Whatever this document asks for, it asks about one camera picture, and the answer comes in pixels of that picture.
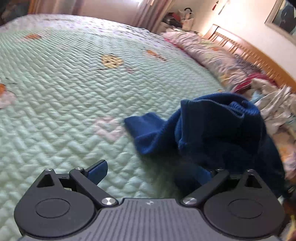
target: pile of clothes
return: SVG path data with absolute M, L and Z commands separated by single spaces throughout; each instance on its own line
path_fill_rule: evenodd
M 296 183 L 296 94 L 291 87 L 278 88 L 268 80 L 253 78 L 250 89 L 244 92 L 260 110 L 267 133 L 280 153 L 286 177 Z

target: wooden bed frame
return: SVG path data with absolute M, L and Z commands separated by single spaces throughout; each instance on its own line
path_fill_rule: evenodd
M 292 87 L 293 92 L 296 92 L 295 80 L 270 57 L 244 39 L 217 25 L 212 25 L 204 37 L 219 44 L 230 53 L 238 54 L 244 60 L 259 66 L 266 72 L 267 76 L 274 79 L 279 86 L 286 84 Z

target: logo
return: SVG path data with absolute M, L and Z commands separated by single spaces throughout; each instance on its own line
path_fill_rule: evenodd
M 149 206 L 151 206 L 154 202 L 153 201 L 149 201 L 149 202 L 146 202 Z

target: blue knit fabric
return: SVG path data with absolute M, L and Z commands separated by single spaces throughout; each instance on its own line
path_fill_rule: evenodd
M 194 100 L 182 100 L 181 108 L 167 121 L 155 113 L 125 119 L 127 130 L 141 154 L 157 154 L 178 149 L 196 173 L 177 177 L 177 186 L 186 193 L 205 183 L 199 166 L 224 168 L 230 173 L 255 169 L 276 195 L 284 190 L 284 170 L 278 151 L 266 133 L 256 106 L 242 96 L 217 93 Z

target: red cloth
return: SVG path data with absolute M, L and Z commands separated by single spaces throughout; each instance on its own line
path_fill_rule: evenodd
M 176 14 L 175 12 L 172 14 L 172 16 L 173 16 L 174 19 L 176 19 L 178 22 L 181 21 L 181 17 L 180 17 L 178 14 Z
M 256 74 L 249 75 L 242 83 L 240 83 L 239 85 L 237 85 L 231 92 L 236 93 L 238 91 L 241 91 L 243 89 L 246 89 L 246 88 L 250 87 L 251 82 L 252 82 L 252 79 L 254 79 L 254 78 L 268 80 L 271 84 L 273 84 L 276 87 L 278 87 L 278 85 L 276 84 L 276 82 L 273 79 L 269 78 L 267 75 L 256 73 Z

